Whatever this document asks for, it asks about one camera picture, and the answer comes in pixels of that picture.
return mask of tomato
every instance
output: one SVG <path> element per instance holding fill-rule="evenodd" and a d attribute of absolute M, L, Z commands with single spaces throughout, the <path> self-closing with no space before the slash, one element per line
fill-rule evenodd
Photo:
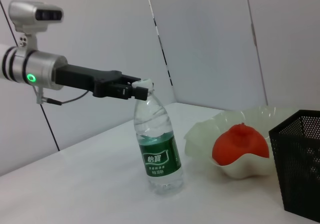
<path fill-rule="evenodd" d="M 269 148 L 264 137 L 242 123 L 231 127 L 215 141 L 212 158 L 219 165 L 229 165 L 247 153 L 269 158 Z"/>

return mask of black mesh pencil holder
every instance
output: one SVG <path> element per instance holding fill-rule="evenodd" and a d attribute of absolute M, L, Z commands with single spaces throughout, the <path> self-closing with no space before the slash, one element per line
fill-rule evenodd
<path fill-rule="evenodd" d="M 284 209 L 320 222 L 320 111 L 299 110 L 269 135 Z"/>

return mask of white table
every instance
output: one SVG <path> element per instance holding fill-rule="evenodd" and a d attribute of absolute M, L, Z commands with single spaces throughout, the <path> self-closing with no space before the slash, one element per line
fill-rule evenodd
<path fill-rule="evenodd" d="M 185 176 L 174 196 L 148 189 L 133 122 L 0 177 L 1 224 L 312 223 L 284 211 L 276 174 L 232 180 L 184 154 L 186 132 L 220 110 L 170 104 Z"/>

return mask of plastic bottle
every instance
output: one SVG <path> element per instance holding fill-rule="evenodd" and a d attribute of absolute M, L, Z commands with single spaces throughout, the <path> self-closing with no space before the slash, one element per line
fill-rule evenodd
<path fill-rule="evenodd" d="M 151 187 L 158 194 L 178 191 L 183 186 L 183 171 L 168 113 L 154 95 L 150 79 L 132 86 L 149 89 L 147 100 L 136 102 L 134 128 Z"/>

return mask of green led light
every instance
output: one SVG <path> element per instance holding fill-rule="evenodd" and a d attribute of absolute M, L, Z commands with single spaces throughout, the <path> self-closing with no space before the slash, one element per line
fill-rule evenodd
<path fill-rule="evenodd" d="M 32 75 L 32 74 L 28 74 L 26 77 L 27 77 L 27 78 L 28 78 L 28 80 L 30 80 L 31 82 L 35 82 L 35 81 L 36 81 L 35 76 L 34 76 L 34 75 Z"/>

